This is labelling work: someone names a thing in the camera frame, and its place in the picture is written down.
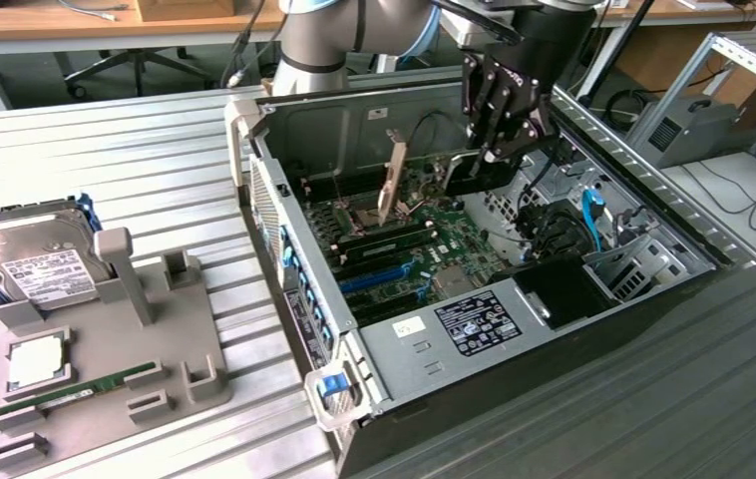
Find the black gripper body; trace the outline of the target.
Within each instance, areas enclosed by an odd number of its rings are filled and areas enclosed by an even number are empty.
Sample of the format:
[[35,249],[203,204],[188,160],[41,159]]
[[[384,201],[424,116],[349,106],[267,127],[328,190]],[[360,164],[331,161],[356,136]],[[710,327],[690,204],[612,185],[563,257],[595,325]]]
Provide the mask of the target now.
[[508,91],[507,109],[528,114],[577,54],[596,20],[596,8],[583,11],[556,7],[523,7],[513,11],[511,27],[520,39],[485,48],[484,79],[492,76],[489,90]]

